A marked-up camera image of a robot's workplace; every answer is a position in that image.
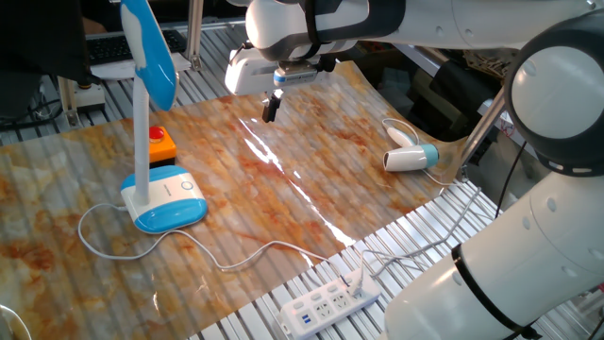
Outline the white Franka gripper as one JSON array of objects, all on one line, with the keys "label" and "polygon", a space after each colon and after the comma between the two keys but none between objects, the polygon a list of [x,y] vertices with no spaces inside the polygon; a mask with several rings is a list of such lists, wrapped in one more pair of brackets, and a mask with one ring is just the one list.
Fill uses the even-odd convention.
[{"label": "white Franka gripper", "polygon": [[262,120],[274,122],[282,96],[289,87],[327,81],[333,58],[327,55],[302,61],[269,61],[255,48],[232,50],[225,84],[235,95],[270,93],[262,101]]}]

